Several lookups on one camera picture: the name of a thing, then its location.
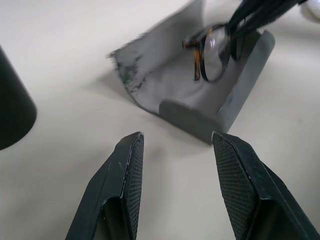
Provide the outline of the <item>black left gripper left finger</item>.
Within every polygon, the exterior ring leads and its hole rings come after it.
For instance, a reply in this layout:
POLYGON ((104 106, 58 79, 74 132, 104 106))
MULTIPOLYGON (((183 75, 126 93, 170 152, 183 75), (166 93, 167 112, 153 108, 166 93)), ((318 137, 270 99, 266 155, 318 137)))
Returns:
POLYGON ((123 137, 89 181, 65 240, 136 240, 144 134, 123 137))

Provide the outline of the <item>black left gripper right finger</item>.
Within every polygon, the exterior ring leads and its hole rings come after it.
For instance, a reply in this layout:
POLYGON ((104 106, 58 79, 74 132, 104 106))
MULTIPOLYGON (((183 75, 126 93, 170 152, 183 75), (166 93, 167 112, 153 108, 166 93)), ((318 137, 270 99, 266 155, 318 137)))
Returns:
POLYGON ((236 240, 320 240, 320 233, 285 183, 249 143, 217 131, 211 141, 236 240))

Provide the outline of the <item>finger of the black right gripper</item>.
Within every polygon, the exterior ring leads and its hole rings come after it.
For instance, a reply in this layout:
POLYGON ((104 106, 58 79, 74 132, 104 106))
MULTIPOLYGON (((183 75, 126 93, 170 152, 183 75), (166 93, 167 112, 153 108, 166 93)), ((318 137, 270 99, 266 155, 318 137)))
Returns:
POLYGON ((270 0, 242 0, 241 4, 233 13, 226 28, 230 33, 248 33, 257 28, 257 16, 267 7, 270 0), (239 27, 240 22, 245 20, 249 15, 254 14, 251 20, 239 27))
MULTIPOLYGON (((263 12, 257 16, 257 21, 255 24, 255 26, 257 26, 256 29, 274 22, 295 5, 300 5, 303 1, 304 0, 270 0, 266 8, 263 9, 263 12)), ((246 17, 245 20, 242 20, 239 24, 239 27, 242 27, 244 23, 248 22, 248 20, 252 20, 253 16, 255 15, 251 14, 246 17)), ((234 37, 239 37, 245 34, 247 33, 231 33, 231 35, 234 37)))

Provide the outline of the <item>tortoiseshell glasses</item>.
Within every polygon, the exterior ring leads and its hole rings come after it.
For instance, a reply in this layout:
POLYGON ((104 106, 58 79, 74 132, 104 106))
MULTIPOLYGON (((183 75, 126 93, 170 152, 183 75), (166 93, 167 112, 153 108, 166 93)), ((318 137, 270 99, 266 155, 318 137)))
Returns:
POLYGON ((194 50, 194 81, 203 79, 217 83, 227 70, 230 60, 240 60, 244 37, 236 36, 238 28, 228 23, 216 23, 182 41, 184 49, 194 50))

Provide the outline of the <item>grey open glasses case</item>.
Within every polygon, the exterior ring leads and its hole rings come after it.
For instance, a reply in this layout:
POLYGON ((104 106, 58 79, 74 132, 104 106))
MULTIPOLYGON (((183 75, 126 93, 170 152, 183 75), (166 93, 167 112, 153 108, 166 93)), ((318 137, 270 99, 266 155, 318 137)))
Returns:
POLYGON ((210 144, 231 128, 275 45, 265 31, 244 37, 241 57, 230 60, 217 83, 194 81, 194 53, 182 40, 203 27, 203 0, 190 2, 112 57, 128 95, 152 113, 210 144))

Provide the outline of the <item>black cup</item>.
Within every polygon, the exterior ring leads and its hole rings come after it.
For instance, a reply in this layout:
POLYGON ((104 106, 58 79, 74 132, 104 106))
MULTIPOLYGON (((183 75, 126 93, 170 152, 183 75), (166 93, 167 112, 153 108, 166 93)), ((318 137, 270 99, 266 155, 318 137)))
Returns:
POLYGON ((22 138, 37 119, 37 107, 0 46, 0 151, 22 138))

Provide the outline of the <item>white plate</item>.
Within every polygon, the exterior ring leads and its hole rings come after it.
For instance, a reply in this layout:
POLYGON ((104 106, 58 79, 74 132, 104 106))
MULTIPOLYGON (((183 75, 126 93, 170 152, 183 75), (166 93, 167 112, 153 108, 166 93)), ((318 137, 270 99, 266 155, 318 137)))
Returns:
POLYGON ((304 0, 299 6, 305 18, 320 22, 320 0, 304 0))

